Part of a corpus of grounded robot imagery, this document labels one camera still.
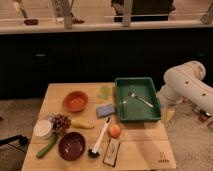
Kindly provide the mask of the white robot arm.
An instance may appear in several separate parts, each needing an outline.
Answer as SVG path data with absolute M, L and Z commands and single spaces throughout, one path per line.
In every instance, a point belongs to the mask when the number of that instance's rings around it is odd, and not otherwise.
M 205 75 L 206 69 L 199 61 L 174 66 L 164 73 L 164 85 L 157 92 L 162 122 L 168 122 L 185 99 L 196 105 L 195 111 L 213 114 L 213 87 L 203 82 Z

